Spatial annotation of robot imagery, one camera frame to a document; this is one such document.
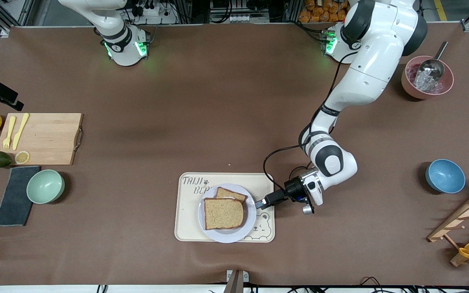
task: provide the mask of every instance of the wooden cutting board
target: wooden cutting board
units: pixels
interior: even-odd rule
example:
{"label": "wooden cutting board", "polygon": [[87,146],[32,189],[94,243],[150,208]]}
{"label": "wooden cutting board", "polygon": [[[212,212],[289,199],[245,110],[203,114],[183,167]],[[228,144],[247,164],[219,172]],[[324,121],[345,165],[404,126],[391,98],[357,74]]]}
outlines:
{"label": "wooden cutting board", "polygon": [[[9,113],[0,133],[0,151],[14,157],[21,151],[30,153],[24,165],[72,165],[77,140],[82,139],[81,113],[30,113],[16,150],[13,137],[19,131],[24,113]],[[3,150],[10,117],[15,116],[9,150]]]}

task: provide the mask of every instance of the cutting board handle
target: cutting board handle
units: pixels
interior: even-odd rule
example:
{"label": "cutting board handle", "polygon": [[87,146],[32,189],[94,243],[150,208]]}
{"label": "cutting board handle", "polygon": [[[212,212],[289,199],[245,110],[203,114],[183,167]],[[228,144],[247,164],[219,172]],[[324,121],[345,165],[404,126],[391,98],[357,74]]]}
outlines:
{"label": "cutting board handle", "polygon": [[82,144],[82,137],[84,136],[84,131],[82,131],[82,125],[79,125],[79,131],[77,132],[77,136],[75,139],[75,145],[73,145],[73,151],[77,152],[78,148]]}

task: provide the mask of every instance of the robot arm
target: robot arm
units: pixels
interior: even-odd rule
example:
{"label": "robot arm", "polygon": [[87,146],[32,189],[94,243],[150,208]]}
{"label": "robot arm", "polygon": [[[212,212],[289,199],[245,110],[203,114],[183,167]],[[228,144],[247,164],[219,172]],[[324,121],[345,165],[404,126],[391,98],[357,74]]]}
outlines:
{"label": "robot arm", "polygon": [[116,9],[127,0],[59,0],[89,20],[104,39],[108,55],[118,65],[130,66],[147,58],[149,35],[136,26],[125,24]]}
{"label": "robot arm", "polygon": [[303,151],[314,167],[285,182],[285,190],[267,195],[257,202],[257,207],[267,208],[290,198],[306,204],[305,214],[313,213],[311,198],[320,206],[322,191],[357,172],[354,156],[332,139],[329,128],[344,108],[374,102],[383,93],[401,56],[414,52],[426,36],[426,22],[413,10],[413,1],[383,2],[361,0],[349,11],[345,24],[334,26],[334,48],[327,48],[329,54],[342,62],[349,52],[357,54],[312,124],[300,135],[299,144],[305,145]]}

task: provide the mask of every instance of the brown table surface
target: brown table surface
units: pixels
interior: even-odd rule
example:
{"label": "brown table surface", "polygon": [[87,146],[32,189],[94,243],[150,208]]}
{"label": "brown table surface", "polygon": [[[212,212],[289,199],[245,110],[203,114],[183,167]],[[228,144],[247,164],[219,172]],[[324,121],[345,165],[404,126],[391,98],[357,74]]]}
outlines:
{"label": "brown table surface", "polygon": [[[337,65],[320,46],[293,25],[161,27],[149,60],[119,67],[91,28],[13,28],[0,40],[0,81],[27,112],[84,113],[85,135],[73,166],[53,167],[67,179],[63,200],[34,205],[24,227],[0,227],[0,284],[201,284],[245,269],[267,285],[469,285],[469,265],[449,263],[451,245],[425,241],[469,197],[469,33],[430,24],[414,56],[444,40],[449,94],[407,96],[403,58],[376,102],[338,119],[333,137],[357,174],[328,189],[315,215],[277,207],[271,243],[226,245],[175,238],[178,178],[261,172],[269,152],[296,144]],[[463,168],[459,194],[424,183],[437,158]],[[306,162],[296,149],[268,170],[283,182]],[[0,201],[8,174],[0,169]],[[459,243],[465,225],[450,232]]]}

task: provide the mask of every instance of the mint green bowl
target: mint green bowl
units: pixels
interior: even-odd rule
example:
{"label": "mint green bowl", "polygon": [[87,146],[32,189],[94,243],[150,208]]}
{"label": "mint green bowl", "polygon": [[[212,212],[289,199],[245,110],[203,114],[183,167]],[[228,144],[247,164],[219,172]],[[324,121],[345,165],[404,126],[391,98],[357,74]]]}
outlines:
{"label": "mint green bowl", "polygon": [[65,190],[63,176],[54,170],[36,173],[26,186],[28,199],[33,203],[48,203],[58,199]]}

